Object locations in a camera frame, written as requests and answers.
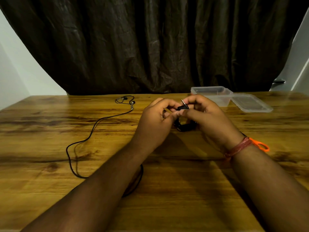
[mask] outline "orange scissors handle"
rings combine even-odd
[[[252,138],[249,138],[252,142],[253,142],[253,144],[255,145],[255,146],[257,146],[260,150],[262,150],[262,151],[264,151],[264,152],[269,152],[269,147],[266,145],[266,144],[264,144],[264,143],[262,143],[262,142],[259,142],[259,141],[257,141],[257,140],[254,140],[254,139],[252,139]]]

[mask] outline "black curtain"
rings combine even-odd
[[[0,0],[69,94],[266,91],[309,0]]]

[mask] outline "person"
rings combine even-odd
[[[158,98],[147,106],[132,140],[97,171],[22,231],[103,231],[141,163],[183,116],[196,121],[217,145],[231,150],[244,136],[211,100],[192,95],[183,100]],[[309,231],[309,193],[254,145],[232,156],[231,166],[253,203],[274,231]]]

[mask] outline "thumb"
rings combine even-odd
[[[183,109],[179,111],[180,116],[186,117],[189,120],[193,120],[197,123],[202,123],[205,120],[205,113],[194,109]]]
[[[179,117],[178,113],[179,113],[179,111],[175,111],[173,113],[170,113],[168,115],[168,117],[166,117],[166,119],[163,122],[165,122],[168,125],[172,126],[173,123],[175,122],[175,120]]]

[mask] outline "red thread bracelet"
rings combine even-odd
[[[253,142],[249,139],[249,137],[245,137],[237,146],[225,153],[225,158],[230,160],[233,155],[237,154],[252,143]]]

